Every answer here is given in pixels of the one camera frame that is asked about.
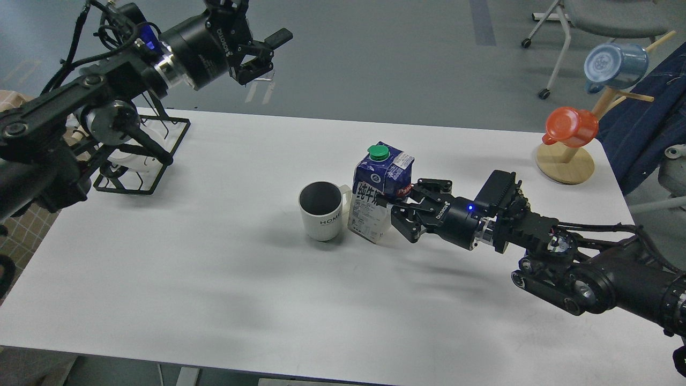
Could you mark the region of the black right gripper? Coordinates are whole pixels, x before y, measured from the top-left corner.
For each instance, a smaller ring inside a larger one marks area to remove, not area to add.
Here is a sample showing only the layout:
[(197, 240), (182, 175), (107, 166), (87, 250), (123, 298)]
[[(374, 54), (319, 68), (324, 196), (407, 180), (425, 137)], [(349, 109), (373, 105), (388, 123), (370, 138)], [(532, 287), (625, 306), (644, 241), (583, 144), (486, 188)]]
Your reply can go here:
[(473, 201), (453, 196), (447, 179), (419, 179), (407, 199), (376, 195), (376, 205), (391, 209), (391, 225), (410, 243), (422, 234), (435, 234), (468, 251), (477, 244), (482, 217)]

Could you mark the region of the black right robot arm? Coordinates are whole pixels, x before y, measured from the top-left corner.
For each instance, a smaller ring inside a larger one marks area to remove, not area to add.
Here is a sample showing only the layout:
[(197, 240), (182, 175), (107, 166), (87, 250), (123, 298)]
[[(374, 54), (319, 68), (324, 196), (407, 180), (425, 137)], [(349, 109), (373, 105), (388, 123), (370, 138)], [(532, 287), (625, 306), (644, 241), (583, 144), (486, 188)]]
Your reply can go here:
[(478, 243), (503, 253), (524, 249), (513, 284), (579, 316), (615, 307), (684, 337), (684, 271), (664, 259), (637, 225), (561, 222), (532, 212), (515, 173), (493, 171), (475, 199), (453, 196), (446, 179), (419, 179), (410, 201), (377, 194), (391, 224), (411, 243), (422, 234), (468, 251)]

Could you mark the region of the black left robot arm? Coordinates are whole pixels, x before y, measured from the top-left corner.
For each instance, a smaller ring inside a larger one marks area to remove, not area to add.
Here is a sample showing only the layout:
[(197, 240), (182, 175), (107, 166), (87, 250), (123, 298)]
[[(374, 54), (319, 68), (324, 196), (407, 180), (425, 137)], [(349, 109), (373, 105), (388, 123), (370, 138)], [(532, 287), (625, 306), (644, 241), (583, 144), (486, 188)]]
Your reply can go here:
[(2, 221), (32, 205), (56, 213), (85, 201), (91, 175), (126, 171), (115, 151), (173, 163), (143, 129), (134, 98), (149, 94), (158, 119), (161, 99), (186, 83), (200, 90), (229, 74), (247, 85), (273, 69), (282, 28), (262, 41), (250, 30), (247, 1), (206, 1), (204, 11), (166, 31), (135, 3), (86, 1), (67, 58), (41, 94), (2, 112)]

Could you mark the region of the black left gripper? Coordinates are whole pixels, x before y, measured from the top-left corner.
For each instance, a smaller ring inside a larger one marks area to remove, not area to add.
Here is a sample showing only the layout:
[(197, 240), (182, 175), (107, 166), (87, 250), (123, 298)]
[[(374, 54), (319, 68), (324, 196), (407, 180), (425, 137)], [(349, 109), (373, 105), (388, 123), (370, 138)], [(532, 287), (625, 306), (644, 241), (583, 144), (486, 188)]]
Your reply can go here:
[(293, 39), (282, 28), (265, 41), (253, 41), (247, 20), (250, 1), (204, 1), (206, 10), (162, 32), (161, 41), (174, 54), (194, 90), (200, 90), (231, 68), (240, 85), (273, 69), (274, 51)]

